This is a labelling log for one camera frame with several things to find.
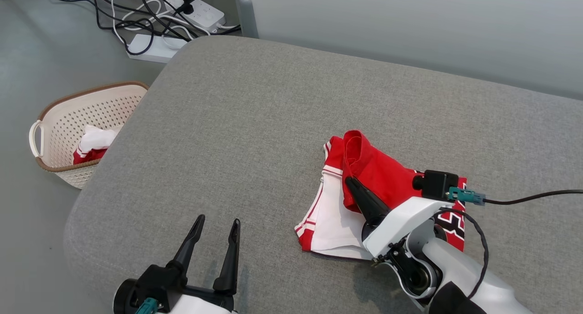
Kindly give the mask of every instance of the basket handle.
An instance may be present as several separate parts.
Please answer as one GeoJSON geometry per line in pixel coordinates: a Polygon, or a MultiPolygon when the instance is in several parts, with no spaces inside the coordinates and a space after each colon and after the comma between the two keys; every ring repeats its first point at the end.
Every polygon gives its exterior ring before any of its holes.
{"type": "Polygon", "coordinates": [[[29,145],[31,146],[31,152],[33,153],[33,155],[35,157],[42,158],[42,153],[44,152],[44,128],[42,126],[40,126],[40,123],[42,123],[42,121],[37,120],[31,126],[31,130],[29,131],[29,145]],[[40,153],[37,150],[37,146],[36,146],[36,142],[35,142],[35,133],[36,133],[36,130],[39,126],[40,126],[40,153]]]}

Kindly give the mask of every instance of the brown basket rim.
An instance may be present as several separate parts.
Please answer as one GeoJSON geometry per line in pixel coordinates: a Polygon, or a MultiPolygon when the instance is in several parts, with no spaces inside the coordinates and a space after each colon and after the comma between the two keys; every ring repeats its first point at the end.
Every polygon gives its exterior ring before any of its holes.
{"type": "MultiPolygon", "coordinates": [[[[60,98],[60,99],[52,102],[40,113],[40,115],[38,115],[38,120],[42,121],[42,119],[44,118],[46,113],[50,109],[55,107],[57,104],[71,100],[72,98],[78,98],[79,96],[84,96],[86,94],[98,92],[100,90],[106,90],[108,88],[116,88],[118,86],[128,86],[128,85],[142,86],[143,88],[146,89],[146,91],[150,89],[150,86],[146,85],[145,83],[138,82],[138,81],[118,82],[118,83],[98,86],[96,88],[89,88],[89,89],[86,89],[84,91],[77,92],[77,93],[71,94],[69,96],[65,96],[64,98],[60,98]]],[[[77,165],[69,165],[69,166],[64,166],[64,167],[50,167],[42,161],[42,158],[36,157],[36,162],[38,163],[38,166],[40,166],[42,169],[44,169],[46,171],[50,171],[51,173],[62,173],[63,171],[70,171],[70,170],[74,170],[74,169],[90,167],[90,166],[97,165],[100,161],[101,160],[91,160],[90,162],[78,163],[77,165]]]]}

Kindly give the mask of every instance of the folded clothing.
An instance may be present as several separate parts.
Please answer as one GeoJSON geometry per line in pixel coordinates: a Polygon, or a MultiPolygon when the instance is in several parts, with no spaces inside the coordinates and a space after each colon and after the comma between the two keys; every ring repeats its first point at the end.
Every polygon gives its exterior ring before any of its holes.
{"type": "Polygon", "coordinates": [[[73,165],[103,157],[120,129],[121,127],[103,130],[92,125],[85,126],[85,134],[73,152],[73,165]]]}
{"type": "MultiPolygon", "coordinates": [[[[324,153],[318,193],[304,219],[295,227],[302,250],[370,260],[372,256],[360,239],[364,217],[342,181],[348,176],[357,177],[394,209],[411,196],[421,195],[413,189],[412,181],[422,173],[403,167],[374,148],[360,131],[348,131],[343,139],[332,137],[324,145],[324,153]]],[[[465,177],[460,177],[459,187],[465,185],[465,177]]],[[[454,208],[465,210],[464,204],[458,201],[454,208]]],[[[463,217],[443,213],[436,223],[445,231],[447,242],[463,251],[463,217]]]]}

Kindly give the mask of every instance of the white wall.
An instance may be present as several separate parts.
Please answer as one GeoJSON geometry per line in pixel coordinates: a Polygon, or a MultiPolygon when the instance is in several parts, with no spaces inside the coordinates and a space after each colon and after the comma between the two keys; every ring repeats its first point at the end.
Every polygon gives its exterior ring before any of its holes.
{"type": "Polygon", "coordinates": [[[583,0],[252,0],[260,38],[583,98],[583,0]]]}

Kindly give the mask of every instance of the gray cushion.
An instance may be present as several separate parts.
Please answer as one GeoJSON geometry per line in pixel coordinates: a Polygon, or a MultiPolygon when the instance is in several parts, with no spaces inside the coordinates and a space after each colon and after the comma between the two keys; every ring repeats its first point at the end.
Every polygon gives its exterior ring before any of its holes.
{"type": "MultiPolygon", "coordinates": [[[[165,264],[206,215],[189,282],[211,287],[241,219],[242,314],[416,313],[392,271],[302,252],[322,144],[348,129],[415,169],[469,177],[505,200],[583,185],[583,103],[368,59],[234,36],[191,42],[156,79],[81,192],[71,270],[104,301],[165,264]]],[[[469,206],[490,269],[538,313],[583,305],[581,196],[469,206]]],[[[466,253],[482,257],[468,227],[466,253]]]]}

